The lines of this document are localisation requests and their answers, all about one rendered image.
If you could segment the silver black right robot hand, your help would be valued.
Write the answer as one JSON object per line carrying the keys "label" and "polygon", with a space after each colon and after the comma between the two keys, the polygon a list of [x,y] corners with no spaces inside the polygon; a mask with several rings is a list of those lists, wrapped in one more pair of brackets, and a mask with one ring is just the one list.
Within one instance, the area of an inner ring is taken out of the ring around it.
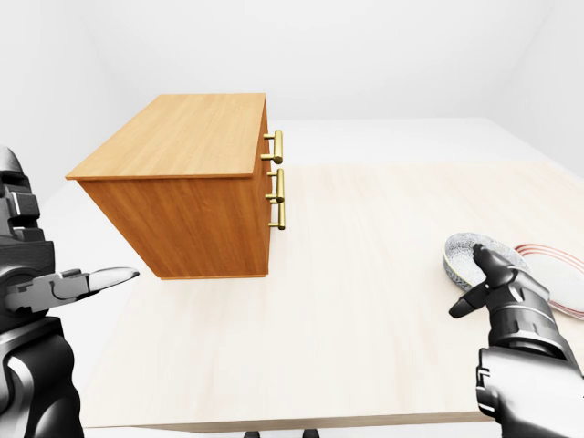
{"label": "silver black right robot hand", "polygon": [[481,244],[474,245],[473,251],[474,262],[484,272],[485,281],[464,293],[449,314],[461,318],[487,307],[491,347],[572,360],[571,349],[550,310],[548,290],[497,252]]}

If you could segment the wooden cabinet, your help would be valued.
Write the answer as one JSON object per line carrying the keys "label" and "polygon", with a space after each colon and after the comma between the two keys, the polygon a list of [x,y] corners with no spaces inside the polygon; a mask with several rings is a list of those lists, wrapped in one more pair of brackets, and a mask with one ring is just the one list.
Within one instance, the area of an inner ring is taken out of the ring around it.
{"label": "wooden cabinet", "polygon": [[266,97],[160,95],[73,169],[162,279],[264,276],[254,167]]}

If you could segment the white plate with red rings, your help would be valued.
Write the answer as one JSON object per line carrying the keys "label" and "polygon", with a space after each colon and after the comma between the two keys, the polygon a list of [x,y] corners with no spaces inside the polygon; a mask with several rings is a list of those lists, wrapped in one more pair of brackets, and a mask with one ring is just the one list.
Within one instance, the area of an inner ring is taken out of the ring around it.
{"label": "white plate with red rings", "polygon": [[516,251],[526,259],[534,278],[549,290],[550,306],[584,319],[584,261],[547,245],[523,244]]}

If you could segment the black white patterned bowl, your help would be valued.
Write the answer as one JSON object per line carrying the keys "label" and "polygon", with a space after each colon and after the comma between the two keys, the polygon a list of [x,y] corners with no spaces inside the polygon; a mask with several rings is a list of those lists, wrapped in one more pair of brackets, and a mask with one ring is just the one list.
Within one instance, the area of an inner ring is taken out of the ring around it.
{"label": "black white patterned bowl", "polygon": [[444,244],[443,268],[447,276],[464,292],[485,280],[485,274],[474,261],[473,247],[481,244],[496,251],[512,265],[530,273],[530,267],[523,256],[511,247],[495,239],[476,233],[451,235]]}

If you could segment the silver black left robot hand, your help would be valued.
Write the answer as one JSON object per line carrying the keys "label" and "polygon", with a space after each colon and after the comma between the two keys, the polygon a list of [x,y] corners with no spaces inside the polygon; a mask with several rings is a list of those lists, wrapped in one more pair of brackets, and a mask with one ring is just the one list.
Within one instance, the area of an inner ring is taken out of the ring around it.
{"label": "silver black left robot hand", "polygon": [[131,267],[90,274],[78,269],[58,272],[54,244],[38,226],[39,216],[37,198],[19,160],[0,145],[0,331],[139,275]]}

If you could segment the wooden cabinet drawer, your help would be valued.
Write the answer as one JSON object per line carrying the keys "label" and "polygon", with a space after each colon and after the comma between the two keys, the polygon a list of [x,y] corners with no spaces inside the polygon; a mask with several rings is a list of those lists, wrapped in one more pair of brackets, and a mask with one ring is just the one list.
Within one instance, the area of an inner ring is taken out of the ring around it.
{"label": "wooden cabinet drawer", "polygon": [[260,232],[264,239],[263,249],[264,249],[264,275],[268,274],[268,262],[269,262],[269,245],[270,245],[270,227],[268,224],[271,222],[271,204],[268,200],[260,201]]}
{"label": "wooden cabinet drawer", "polygon": [[271,161],[264,161],[261,159],[262,154],[269,153],[269,141],[264,138],[264,135],[267,133],[266,104],[264,104],[259,125],[258,143],[255,153],[255,177],[266,177],[266,173],[271,171]]}
{"label": "wooden cabinet drawer", "polygon": [[266,195],[272,193],[272,178],[266,175],[266,171],[260,170],[254,176],[255,194],[260,208],[267,208],[269,200]]}

